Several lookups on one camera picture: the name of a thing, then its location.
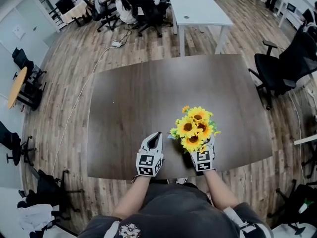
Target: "round wooden table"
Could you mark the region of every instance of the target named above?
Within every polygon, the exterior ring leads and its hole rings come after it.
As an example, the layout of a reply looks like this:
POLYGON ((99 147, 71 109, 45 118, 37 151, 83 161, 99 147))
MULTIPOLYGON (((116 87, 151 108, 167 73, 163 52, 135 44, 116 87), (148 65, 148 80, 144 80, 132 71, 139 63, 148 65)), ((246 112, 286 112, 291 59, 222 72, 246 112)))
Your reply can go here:
POLYGON ((22 85, 24 83, 24 79, 26 77, 26 73, 28 71, 27 67, 24 67, 18 74, 18 76, 16 77, 12 88, 11 88, 11 92, 9 95, 9 99, 8 99, 8 108, 11 109, 16 101, 16 99, 19 96, 20 90, 22 88, 22 85))

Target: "laminate flooring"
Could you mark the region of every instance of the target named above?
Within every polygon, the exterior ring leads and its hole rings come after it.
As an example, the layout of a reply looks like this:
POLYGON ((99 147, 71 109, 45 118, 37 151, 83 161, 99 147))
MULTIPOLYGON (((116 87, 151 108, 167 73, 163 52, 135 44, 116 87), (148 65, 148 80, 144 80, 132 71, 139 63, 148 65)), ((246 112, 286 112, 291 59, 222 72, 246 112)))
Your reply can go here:
MULTIPOLYGON (((289 23, 285 23, 283 28, 279 29, 279 19, 275 18, 259 0, 215 1, 234 22, 222 53, 241 54, 248 68, 256 68, 255 53, 266 53, 266 47, 262 44, 263 39, 277 44, 278 49, 273 50, 273 55, 278 56, 288 47, 295 35, 295 30, 289 23)), ((172 20, 170 10, 168 19, 172 20)), ((87 176, 87 121, 93 83, 93 76, 89 76, 100 55, 111 46, 112 40, 123 38, 127 32, 127 25, 122 24, 113 32, 103 28, 102 32, 98 33, 99 24, 93 21, 79 28, 72 23, 61 31, 42 66, 42 69, 48 71, 44 77, 47 86, 42 103, 36 111, 28 111, 23 133, 24 139, 32 135, 31 142, 37 147, 33 156, 34 167, 51 174, 68 123, 53 175, 60 177, 62 171, 68 169, 70 173, 66 175, 66 188, 85 190, 83 194, 71 195, 72 203, 81 209, 81 212, 70 211, 72 219, 63 223, 76 233, 82 231, 94 215, 110 214, 119 198, 131 185, 129 181, 87 176), (67 120, 79 94, 78 103, 71 118, 67 120)), ((219 33, 219 27, 205 28, 204 33, 201 33, 198 27, 187 27, 185 54, 214 54, 219 33)), ((132 31, 123 47, 105 52, 94 73, 138 62, 179 56, 179 39, 173 34, 172 27, 163 27, 162 35, 162 38, 157 38, 152 28, 147 29, 143 37, 138 37, 137 32, 132 31)), ((305 84, 316 90, 315 83, 309 78, 305 84)), ((313 100, 302 88, 290 94, 298 109, 301 136, 312 135, 316 129, 313 100)), ((265 110, 265 99, 263 94, 260 96, 265 110)), ((307 160, 311 154, 306 145, 293 145, 293 141, 300 137, 300 133, 297 115, 288 94, 273 98, 273 108, 271 111, 265 110, 265 115, 273 142, 273 156, 222 172, 220 175, 241 202, 248 202, 261 218, 273 226, 277 219, 267 219, 266 215, 282 203, 275 189, 288 190, 292 179, 303 182, 300 153, 302 160, 307 160)), ((309 168, 304 168, 305 174, 308 174, 309 168)), ((35 190, 36 181, 24 163, 22 174, 24 189, 35 190)), ((311 180, 317 180, 316 172, 311 180)), ((195 183, 202 191, 207 191, 203 177, 190 178, 189 181, 195 183)))

